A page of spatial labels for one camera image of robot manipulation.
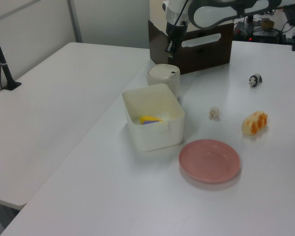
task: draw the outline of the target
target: white cup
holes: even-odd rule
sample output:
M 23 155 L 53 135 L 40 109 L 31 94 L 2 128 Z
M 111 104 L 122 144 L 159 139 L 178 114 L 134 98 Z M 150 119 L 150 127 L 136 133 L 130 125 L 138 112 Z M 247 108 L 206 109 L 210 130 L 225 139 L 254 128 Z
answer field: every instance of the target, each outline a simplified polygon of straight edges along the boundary
M 147 85 L 166 84 L 179 97 L 180 70 L 177 66 L 158 64 L 147 73 Z

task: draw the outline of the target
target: plate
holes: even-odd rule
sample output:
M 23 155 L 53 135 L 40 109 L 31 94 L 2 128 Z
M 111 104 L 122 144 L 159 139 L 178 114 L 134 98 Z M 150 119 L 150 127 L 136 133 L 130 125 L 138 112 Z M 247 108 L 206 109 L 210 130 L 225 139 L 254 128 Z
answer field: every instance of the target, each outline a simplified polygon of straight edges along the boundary
M 213 139 L 195 140 L 185 145 L 180 151 L 179 163 L 192 178 L 205 183 L 225 182 L 240 169 L 237 152 Z

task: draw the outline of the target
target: blue object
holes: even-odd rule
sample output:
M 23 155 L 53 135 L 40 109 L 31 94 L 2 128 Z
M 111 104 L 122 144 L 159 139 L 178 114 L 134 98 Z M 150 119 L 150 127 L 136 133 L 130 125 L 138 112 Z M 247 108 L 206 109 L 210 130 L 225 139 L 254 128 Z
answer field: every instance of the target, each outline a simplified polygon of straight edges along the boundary
M 151 123 L 155 123 L 155 122 L 159 122 L 158 120 L 145 120 L 143 121 L 143 124 L 151 124 Z

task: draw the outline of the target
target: bread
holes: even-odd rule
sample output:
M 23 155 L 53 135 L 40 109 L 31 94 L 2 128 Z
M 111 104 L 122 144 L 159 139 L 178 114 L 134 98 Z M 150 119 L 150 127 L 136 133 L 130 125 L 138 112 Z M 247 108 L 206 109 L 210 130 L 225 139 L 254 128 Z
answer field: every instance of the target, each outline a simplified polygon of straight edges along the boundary
M 257 111 L 248 116 L 241 125 L 244 134 L 253 135 L 266 126 L 267 114 Z

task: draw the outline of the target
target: electronics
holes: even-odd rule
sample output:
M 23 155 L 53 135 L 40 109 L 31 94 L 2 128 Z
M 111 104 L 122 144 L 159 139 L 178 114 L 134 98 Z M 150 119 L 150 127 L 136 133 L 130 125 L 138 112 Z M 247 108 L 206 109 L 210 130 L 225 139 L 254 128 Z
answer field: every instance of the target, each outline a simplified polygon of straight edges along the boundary
M 286 18 L 291 26 L 295 26 L 295 4 L 284 6 L 283 11 L 286 15 Z

